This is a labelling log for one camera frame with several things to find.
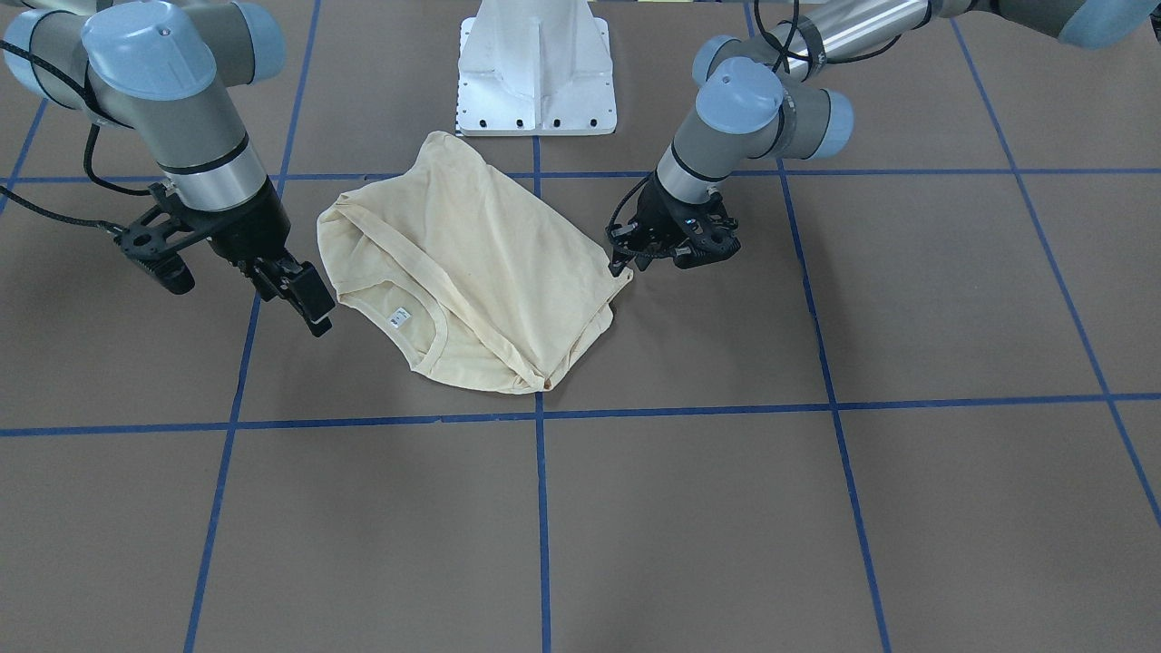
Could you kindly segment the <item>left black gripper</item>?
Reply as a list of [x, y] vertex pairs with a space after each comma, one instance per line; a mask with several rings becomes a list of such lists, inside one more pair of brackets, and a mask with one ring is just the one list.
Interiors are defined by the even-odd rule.
[[[716, 193], [709, 195], [709, 200], [700, 204], [712, 202], [717, 198]], [[664, 189], [656, 172], [650, 173], [644, 180], [644, 186], [639, 194], [634, 218], [630, 218], [630, 227], [610, 227], [607, 239], [612, 245], [610, 254], [610, 273], [612, 277], [621, 277], [621, 273], [630, 263], [636, 268], [644, 272], [649, 268], [649, 261], [659, 258], [671, 258], [673, 260], [677, 245], [685, 241], [679, 227], [675, 224], [675, 217], [682, 207], [692, 207], [671, 198]]]

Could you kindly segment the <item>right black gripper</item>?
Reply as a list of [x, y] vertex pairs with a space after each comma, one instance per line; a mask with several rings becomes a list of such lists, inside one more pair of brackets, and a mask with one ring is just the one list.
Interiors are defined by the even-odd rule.
[[336, 299], [315, 265], [290, 258], [286, 244], [291, 224], [274, 182], [266, 180], [254, 198], [215, 216], [221, 223], [209, 239], [214, 252], [248, 273], [262, 302], [282, 297], [315, 337], [327, 333]]

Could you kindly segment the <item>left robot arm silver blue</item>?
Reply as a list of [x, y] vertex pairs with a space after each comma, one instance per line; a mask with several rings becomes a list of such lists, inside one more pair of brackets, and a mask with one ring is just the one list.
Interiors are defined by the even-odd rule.
[[737, 253], [737, 221], [721, 185], [745, 160], [824, 160], [845, 148], [854, 108], [813, 86], [829, 69], [887, 53], [907, 33], [940, 17], [986, 13], [1059, 42], [1102, 49], [1158, 21], [1156, 1], [828, 1], [796, 7], [755, 36], [722, 34], [695, 53], [694, 105], [656, 168], [630, 191], [634, 215], [610, 218], [610, 273], [668, 259], [688, 270]]

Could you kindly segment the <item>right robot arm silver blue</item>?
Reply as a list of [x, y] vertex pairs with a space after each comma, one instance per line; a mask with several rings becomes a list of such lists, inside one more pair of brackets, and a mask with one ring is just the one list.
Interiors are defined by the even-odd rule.
[[282, 297], [313, 336], [336, 301], [310, 263], [287, 252], [288, 218], [228, 89], [279, 74], [286, 43], [261, 5], [199, 1], [21, 1], [5, 65], [46, 100], [140, 135], [161, 168], [127, 227], [91, 220], [173, 294], [194, 278], [180, 252], [208, 241], [261, 300]]

